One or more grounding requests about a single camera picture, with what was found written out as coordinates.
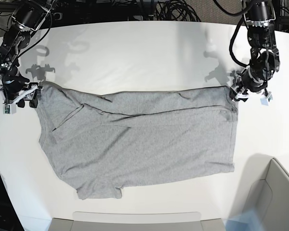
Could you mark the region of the grey chair backrest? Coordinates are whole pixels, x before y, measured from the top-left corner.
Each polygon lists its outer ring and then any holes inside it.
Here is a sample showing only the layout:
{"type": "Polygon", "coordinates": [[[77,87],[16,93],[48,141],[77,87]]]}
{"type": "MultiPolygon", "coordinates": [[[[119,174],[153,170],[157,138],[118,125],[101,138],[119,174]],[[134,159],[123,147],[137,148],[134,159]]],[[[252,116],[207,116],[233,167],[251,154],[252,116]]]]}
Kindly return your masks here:
{"type": "Polygon", "coordinates": [[[74,212],[72,219],[53,218],[50,231],[224,231],[220,218],[201,220],[199,212],[111,214],[74,212]]]}

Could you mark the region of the grey T-shirt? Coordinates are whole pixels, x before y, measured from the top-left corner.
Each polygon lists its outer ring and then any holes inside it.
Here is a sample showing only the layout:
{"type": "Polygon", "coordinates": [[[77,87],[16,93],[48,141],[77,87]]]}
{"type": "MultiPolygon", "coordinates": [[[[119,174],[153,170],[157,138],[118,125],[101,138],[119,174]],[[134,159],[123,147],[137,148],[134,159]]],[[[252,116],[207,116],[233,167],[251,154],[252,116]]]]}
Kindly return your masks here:
{"type": "Polygon", "coordinates": [[[234,171],[238,104],[226,86],[94,95],[45,84],[40,146],[81,200],[234,171]]]}

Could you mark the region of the blue translucent object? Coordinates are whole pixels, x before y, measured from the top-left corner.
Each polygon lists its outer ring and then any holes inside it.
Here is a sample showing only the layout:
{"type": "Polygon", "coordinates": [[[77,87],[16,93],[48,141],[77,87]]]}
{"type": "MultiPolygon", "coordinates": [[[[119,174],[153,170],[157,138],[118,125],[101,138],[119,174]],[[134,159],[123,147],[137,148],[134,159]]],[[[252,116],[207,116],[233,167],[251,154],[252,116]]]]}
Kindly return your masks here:
{"type": "Polygon", "coordinates": [[[261,217],[256,209],[249,209],[237,216],[225,219],[226,231],[263,231],[261,217]]]}

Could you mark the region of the grey box right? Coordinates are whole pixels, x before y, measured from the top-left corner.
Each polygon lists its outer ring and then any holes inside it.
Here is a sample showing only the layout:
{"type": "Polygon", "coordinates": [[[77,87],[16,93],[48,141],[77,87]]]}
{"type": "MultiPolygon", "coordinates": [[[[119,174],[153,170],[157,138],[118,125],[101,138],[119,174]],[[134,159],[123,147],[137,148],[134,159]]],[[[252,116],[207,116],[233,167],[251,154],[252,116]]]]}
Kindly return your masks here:
{"type": "Polygon", "coordinates": [[[277,159],[252,185],[242,213],[249,209],[256,209],[264,231],[289,231],[289,173],[277,159]]]}

